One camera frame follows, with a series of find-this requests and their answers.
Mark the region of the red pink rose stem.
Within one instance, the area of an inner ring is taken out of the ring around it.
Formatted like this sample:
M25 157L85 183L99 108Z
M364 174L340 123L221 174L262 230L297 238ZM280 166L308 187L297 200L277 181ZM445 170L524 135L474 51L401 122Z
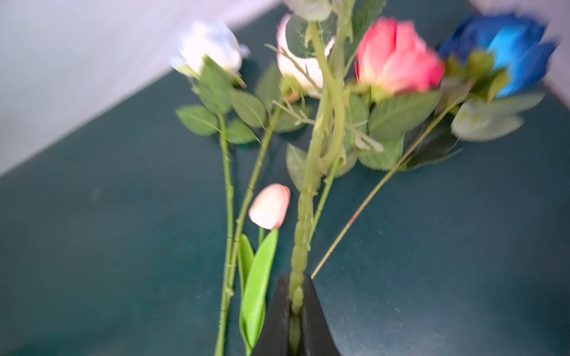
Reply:
M331 39L324 49L327 68L335 80L342 80L355 65L355 86L380 102L398 93L425 93L443 77L444 65L418 35L412 22L380 18L354 39Z

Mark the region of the white peony flower stem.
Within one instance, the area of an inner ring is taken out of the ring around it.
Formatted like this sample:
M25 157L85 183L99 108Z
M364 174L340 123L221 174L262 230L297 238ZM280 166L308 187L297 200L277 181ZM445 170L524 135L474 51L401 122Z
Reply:
M235 234L234 186L229 155L227 114L232 110L229 95L239 80L243 59L249 48L240 44L222 22L196 21L180 39L178 54L171 60L175 71L186 76L199 105L184 105L175 110L185 128L199 136L218 135L222 152L227 211L227 246L215 354L225 351L227 317L234 288L229 282Z

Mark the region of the peach cream rose stem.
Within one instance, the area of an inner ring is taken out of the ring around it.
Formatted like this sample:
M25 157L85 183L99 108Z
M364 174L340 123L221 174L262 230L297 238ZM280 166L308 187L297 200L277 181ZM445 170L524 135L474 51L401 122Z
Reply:
M367 31L382 12L384 1L288 1L292 11L278 31L278 52L297 71L313 80L321 74L323 83L317 88L320 102L305 151L301 182L298 185L298 220L289 273L289 355L300 355L301 310L304 304L302 285L307 270L311 242L322 208L314 206L317 194L325 204L335 173L344 159L344 136L347 130L349 93L344 78L335 80L327 68L324 49L331 39L354 39L357 31ZM316 61L315 73L302 68L301 60Z

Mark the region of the blue rose stem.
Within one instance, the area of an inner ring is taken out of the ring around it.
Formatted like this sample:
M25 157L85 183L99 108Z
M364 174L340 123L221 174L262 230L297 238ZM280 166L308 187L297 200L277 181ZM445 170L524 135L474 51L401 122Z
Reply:
M370 120L369 133L394 150L361 153L361 163L390 179L456 155L459 142L488 142L515 132L524 123L522 112L543 99L534 86L558 46L544 40L545 32L546 25L514 13L468 17L437 51L438 99L420 105L427 73L419 72L417 86L404 73L408 94L382 100ZM398 109L401 99L407 105Z

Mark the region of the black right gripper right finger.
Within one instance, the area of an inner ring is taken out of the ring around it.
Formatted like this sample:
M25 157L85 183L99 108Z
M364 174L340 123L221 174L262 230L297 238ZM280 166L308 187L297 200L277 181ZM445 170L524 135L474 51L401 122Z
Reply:
M327 324L313 280L305 275L302 285L304 304L301 310L300 355L340 356Z

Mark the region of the pink tulip stem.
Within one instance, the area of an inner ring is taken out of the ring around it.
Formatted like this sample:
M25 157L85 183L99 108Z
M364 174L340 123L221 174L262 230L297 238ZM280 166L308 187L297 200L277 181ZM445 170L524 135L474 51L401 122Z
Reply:
M258 249L242 235L238 252L240 276L240 333L246 354L251 355L263 329L267 310L267 289L275 258L279 228L284 222L290 201L285 185L272 184L263 189L249 209L249 219L260 228Z

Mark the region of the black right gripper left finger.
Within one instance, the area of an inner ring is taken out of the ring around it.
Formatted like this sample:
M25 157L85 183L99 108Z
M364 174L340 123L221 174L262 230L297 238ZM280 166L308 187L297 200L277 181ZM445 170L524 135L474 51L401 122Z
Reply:
M279 277L257 344L251 356L289 356L289 275Z

